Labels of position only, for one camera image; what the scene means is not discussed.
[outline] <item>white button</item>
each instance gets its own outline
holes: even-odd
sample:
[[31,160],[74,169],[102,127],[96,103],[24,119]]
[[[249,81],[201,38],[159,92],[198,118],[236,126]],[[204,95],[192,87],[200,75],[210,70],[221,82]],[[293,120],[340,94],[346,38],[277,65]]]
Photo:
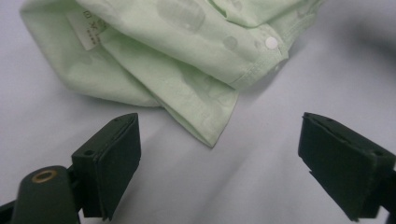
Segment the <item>white button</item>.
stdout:
[[270,36],[265,40],[265,46],[267,46],[268,49],[276,49],[277,48],[277,40]]

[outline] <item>folded shirt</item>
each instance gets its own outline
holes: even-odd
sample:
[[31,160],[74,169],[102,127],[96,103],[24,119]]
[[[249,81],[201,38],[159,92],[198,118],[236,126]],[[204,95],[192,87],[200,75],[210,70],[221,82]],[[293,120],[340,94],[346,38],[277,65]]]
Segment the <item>folded shirt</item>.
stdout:
[[28,0],[21,16],[70,89],[162,106],[213,147],[238,91],[288,59],[322,0]]

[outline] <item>white dot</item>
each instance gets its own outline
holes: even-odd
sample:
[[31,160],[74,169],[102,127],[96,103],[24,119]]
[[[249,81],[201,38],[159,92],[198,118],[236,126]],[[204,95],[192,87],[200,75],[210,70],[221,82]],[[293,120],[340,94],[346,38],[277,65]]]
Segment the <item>white dot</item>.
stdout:
[[267,46],[268,49],[276,49],[277,48],[277,40],[270,36],[265,40],[265,46]]

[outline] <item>metal grommet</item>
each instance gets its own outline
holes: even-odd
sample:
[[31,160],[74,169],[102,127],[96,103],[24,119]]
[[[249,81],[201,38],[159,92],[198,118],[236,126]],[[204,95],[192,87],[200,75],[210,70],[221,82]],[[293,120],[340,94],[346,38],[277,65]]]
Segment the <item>metal grommet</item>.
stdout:
[[32,177],[32,182],[41,184],[41,183],[51,180],[57,174],[58,173],[54,170],[41,171],[40,173],[38,173]]

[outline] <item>black clip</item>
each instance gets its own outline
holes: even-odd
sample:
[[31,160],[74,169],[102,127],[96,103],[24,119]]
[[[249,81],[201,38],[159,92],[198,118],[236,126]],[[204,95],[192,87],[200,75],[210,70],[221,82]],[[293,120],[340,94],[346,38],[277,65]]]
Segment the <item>black clip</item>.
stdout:
[[303,118],[299,156],[349,219],[376,217],[383,206],[395,223],[396,157],[333,119]]
[[15,202],[0,207],[0,224],[76,224],[113,218],[141,156],[137,114],[111,120],[72,155],[66,169],[50,166],[26,176]]

